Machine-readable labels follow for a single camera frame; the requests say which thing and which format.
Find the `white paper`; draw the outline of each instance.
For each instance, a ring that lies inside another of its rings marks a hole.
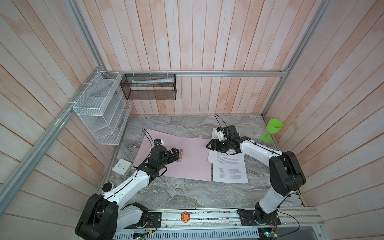
[[[218,138],[215,128],[212,130],[212,139]],[[213,166],[213,181],[225,183],[248,183],[247,171],[245,169],[244,153],[227,155],[222,152],[209,150],[208,161]]]

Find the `black mounting plate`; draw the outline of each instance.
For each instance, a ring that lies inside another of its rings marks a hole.
[[[247,213],[249,215],[252,215],[253,216],[253,212],[254,210],[245,210],[247,211]],[[245,217],[240,217],[240,222],[241,222],[241,225],[242,226],[260,226],[260,224],[258,224],[254,219],[247,219]],[[276,225],[281,225],[281,222],[280,222],[280,218],[279,217],[270,217],[268,218],[267,222],[270,222],[271,225],[275,225],[275,222],[276,222]]]
[[[148,218],[147,226],[140,228],[140,229],[153,228],[153,227],[160,228],[161,227],[161,212],[149,212],[147,218]],[[135,225],[130,225],[130,226],[126,227],[125,229],[131,229],[131,228],[139,229]]]

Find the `pink folder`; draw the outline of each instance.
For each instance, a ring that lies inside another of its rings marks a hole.
[[[150,129],[147,129],[147,131],[153,140],[157,138],[162,139],[164,141],[164,147],[169,151],[172,148],[183,150],[181,162],[173,162],[166,165],[168,170],[164,173],[164,176],[211,181],[212,164],[208,162],[209,149],[205,147],[210,139],[177,137]],[[147,137],[144,136],[133,166],[139,166],[148,156],[150,150],[151,143]]]

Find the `green goblet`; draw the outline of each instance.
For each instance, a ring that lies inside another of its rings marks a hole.
[[[269,120],[268,125],[266,126],[266,132],[268,134],[263,134],[263,135],[261,135],[260,138],[264,142],[270,142],[271,141],[270,135],[277,133],[282,127],[283,127],[282,122],[280,122],[277,119],[271,119],[271,120]]]

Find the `black wire mesh basket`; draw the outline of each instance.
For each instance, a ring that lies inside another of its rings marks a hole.
[[[124,74],[120,86],[127,100],[176,100],[175,74]]]

